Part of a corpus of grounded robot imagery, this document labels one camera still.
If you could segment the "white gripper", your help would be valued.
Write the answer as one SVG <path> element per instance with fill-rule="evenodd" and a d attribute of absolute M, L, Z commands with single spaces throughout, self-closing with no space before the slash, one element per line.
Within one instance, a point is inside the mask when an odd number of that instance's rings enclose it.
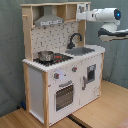
<path fill-rule="evenodd" d="M 86 21 L 96 21 L 95 12 L 94 11 L 86 11 L 77 14 L 78 20 L 86 20 Z"/>

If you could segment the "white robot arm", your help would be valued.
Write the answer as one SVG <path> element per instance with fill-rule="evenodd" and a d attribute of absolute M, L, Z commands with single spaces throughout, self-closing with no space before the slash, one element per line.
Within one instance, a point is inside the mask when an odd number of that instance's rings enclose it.
<path fill-rule="evenodd" d="M 121 19 L 121 12 L 117 8 L 93 9 L 92 11 L 78 12 L 77 19 L 103 22 L 103 26 L 98 31 L 98 37 L 101 41 L 107 42 L 128 39 L 128 29 L 117 29 Z"/>

